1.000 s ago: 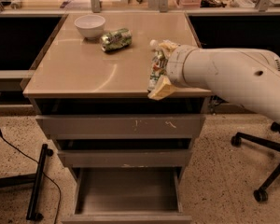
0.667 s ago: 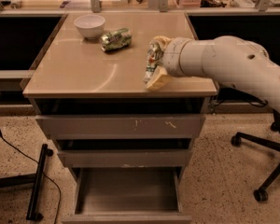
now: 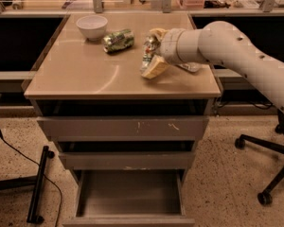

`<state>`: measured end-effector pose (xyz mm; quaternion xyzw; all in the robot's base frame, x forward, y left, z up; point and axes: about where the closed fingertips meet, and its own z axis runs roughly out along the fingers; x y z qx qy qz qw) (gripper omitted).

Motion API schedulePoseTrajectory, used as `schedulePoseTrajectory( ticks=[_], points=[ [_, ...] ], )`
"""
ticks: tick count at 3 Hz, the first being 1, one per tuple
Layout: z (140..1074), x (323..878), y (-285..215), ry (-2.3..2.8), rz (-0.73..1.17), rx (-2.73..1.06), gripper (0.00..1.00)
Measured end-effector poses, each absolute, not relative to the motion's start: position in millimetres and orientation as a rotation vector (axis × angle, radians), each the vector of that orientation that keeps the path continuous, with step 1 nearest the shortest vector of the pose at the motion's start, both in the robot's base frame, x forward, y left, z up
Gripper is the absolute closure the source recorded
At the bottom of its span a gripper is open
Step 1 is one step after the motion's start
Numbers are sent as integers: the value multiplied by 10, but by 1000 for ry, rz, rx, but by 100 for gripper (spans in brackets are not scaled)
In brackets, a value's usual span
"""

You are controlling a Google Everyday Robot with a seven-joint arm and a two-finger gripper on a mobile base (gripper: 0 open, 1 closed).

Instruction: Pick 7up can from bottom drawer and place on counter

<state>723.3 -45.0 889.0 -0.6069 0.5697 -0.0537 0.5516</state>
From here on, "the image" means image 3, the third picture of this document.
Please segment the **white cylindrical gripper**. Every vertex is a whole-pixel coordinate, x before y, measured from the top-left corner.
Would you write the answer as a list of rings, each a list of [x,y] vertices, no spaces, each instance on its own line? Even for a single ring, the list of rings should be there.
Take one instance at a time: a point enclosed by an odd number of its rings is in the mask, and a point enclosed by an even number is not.
[[[162,40],[157,49],[160,56],[154,55],[142,68],[143,78],[154,79],[160,76],[169,68],[169,64],[205,63],[205,57],[199,51],[200,29],[173,28],[167,31],[163,28],[153,28],[150,35]]]

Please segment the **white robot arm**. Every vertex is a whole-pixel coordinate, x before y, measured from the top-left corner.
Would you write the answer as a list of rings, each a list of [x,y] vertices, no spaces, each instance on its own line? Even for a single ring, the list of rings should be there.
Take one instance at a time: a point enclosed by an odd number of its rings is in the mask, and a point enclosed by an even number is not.
[[[260,51],[243,32],[224,21],[194,30],[152,29],[143,45],[141,76],[153,79],[171,65],[192,62],[235,71],[284,113],[284,62]]]

